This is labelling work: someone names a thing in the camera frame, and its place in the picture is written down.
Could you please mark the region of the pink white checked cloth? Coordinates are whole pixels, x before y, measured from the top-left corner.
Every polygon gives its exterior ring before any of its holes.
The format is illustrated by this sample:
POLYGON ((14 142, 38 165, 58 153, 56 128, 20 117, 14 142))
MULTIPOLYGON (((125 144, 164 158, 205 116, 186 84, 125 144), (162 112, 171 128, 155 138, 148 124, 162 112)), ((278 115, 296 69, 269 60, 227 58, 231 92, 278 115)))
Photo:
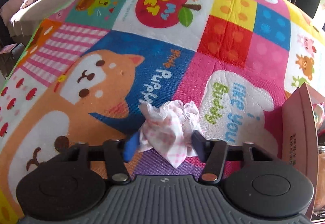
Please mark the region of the pink white checked cloth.
POLYGON ((143 101, 138 107, 145 117, 139 130, 141 152, 154 149, 173 168, 197 155, 191 135, 195 130, 201 133, 202 128, 199 109, 193 101, 168 101, 158 108, 143 101))

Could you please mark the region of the colourful patchwork play mat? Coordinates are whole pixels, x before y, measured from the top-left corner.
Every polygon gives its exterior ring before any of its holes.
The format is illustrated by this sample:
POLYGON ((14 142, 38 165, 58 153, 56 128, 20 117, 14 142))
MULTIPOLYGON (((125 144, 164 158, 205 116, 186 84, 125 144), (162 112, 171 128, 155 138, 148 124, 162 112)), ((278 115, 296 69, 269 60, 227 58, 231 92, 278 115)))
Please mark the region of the colourful patchwork play mat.
MULTIPOLYGON (((16 187, 74 144, 140 130, 139 105, 193 101, 206 138, 282 156, 282 105, 307 83, 324 97, 324 32, 287 0, 70 0, 44 19, 1 89, 1 223, 16 187)), ((192 174, 154 149, 136 174, 192 174)))

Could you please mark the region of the pink cardboard box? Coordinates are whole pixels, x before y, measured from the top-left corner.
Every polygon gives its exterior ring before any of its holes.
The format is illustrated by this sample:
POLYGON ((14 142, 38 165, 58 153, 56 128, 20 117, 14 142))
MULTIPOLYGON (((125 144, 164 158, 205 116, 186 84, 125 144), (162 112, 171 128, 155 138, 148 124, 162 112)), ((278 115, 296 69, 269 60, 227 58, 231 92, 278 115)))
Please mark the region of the pink cardboard box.
POLYGON ((282 105, 282 116, 282 160, 312 182, 306 216, 324 223, 324 97, 304 83, 282 105))

